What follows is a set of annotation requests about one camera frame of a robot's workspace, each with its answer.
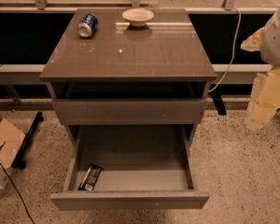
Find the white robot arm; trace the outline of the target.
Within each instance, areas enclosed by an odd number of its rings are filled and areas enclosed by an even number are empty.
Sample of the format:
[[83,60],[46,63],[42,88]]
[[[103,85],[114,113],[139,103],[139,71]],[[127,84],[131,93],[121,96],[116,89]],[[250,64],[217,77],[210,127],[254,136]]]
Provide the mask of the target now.
[[260,58],[272,66],[268,73],[256,74],[245,113],[245,126],[257,130],[267,125],[280,109],[280,8],[264,27],[241,44],[241,49],[259,51]]

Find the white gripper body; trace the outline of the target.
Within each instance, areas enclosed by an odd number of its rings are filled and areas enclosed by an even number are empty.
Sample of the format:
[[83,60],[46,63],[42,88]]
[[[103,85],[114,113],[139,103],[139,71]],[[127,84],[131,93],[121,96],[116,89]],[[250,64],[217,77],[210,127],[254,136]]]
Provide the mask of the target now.
[[280,68],[267,74],[257,73],[251,100],[245,113],[245,126],[250,130],[267,125],[280,109]]

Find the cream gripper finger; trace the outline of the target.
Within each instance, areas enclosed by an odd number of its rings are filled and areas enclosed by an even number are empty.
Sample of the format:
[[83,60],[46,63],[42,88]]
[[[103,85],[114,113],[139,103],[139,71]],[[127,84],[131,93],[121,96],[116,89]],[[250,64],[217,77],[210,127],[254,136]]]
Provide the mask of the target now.
[[240,48],[249,52],[260,51],[263,31],[263,27],[259,28],[255,33],[242,42]]

